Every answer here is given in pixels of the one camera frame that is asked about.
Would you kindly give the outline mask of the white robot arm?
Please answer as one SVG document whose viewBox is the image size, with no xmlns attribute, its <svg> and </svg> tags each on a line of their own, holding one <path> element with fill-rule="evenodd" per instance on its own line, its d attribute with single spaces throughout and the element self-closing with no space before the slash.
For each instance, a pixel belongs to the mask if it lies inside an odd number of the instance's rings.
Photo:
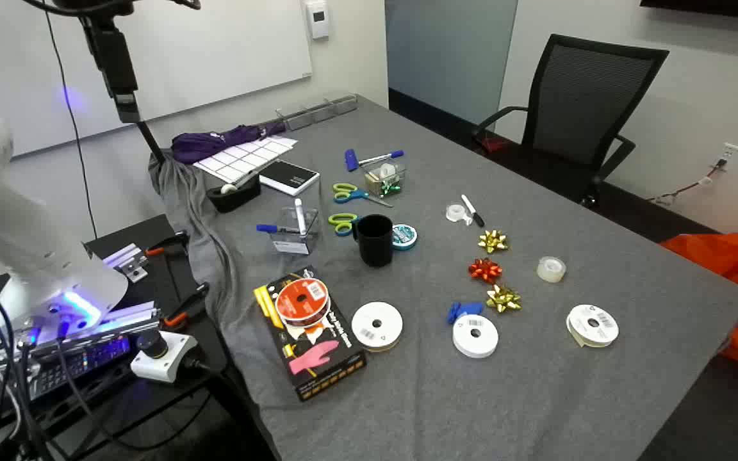
<svg viewBox="0 0 738 461">
<path fill-rule="evenodd" d="M 128 279 L 89 257 L 44 206 L 8 184 L 11 156 L 12 137 L 0 118 L 0 264 L 11 273 L 0 302 L 15 329 L 62 312 L 94 325 L 122 300 Z"/>
</svg>

